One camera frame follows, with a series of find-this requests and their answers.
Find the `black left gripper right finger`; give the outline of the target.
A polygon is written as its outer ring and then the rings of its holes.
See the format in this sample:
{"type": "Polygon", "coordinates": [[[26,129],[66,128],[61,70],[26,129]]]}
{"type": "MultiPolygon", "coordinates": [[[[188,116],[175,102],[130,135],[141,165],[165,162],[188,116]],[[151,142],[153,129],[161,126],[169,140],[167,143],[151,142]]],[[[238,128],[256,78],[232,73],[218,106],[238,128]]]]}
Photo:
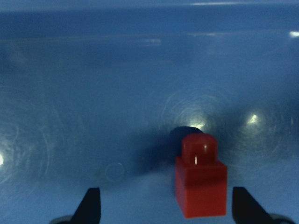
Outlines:
{"type": "Polygon", "coordinates": [[[232,217],[236,224],[273,224],[273,218],[244,187],[233,187],[232,217]]]}

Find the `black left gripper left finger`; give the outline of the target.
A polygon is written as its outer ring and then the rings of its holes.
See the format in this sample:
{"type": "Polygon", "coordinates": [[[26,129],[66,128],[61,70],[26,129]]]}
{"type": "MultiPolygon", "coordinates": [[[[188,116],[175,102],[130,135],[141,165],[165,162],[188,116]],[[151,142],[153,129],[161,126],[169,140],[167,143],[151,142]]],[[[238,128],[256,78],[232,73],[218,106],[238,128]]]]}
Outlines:
{"type": "Polygon", "coordinates": [[[101,220],[100,189],[89,188],[73,214],[70,224],[99,224],[101,220]]]}

